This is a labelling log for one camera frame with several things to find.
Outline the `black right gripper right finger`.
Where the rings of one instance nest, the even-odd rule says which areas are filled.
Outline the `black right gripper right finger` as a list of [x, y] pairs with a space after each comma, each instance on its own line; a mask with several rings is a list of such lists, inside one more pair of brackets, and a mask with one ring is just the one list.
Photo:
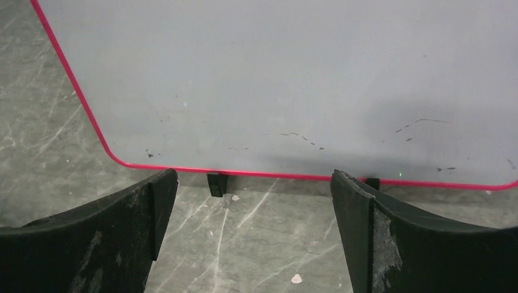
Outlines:
[[517, 291], [517, 228], [442, 217], [340, 170], [330, 191], [354, 292]]

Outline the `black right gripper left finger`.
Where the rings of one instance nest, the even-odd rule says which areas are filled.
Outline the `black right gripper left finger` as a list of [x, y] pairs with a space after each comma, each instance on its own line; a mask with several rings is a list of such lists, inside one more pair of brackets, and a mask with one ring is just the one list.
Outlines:
[[167, 169], [19, 228], [1, 228], [2, 292], [144, 292], [178, 188]]

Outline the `pink framed whiteboard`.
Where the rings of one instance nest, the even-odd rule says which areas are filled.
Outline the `pink framed whiteboard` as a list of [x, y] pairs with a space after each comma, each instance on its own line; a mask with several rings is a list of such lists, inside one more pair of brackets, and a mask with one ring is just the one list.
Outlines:
[[517, 186], [516, 1], [33, 1], [129, 168]]

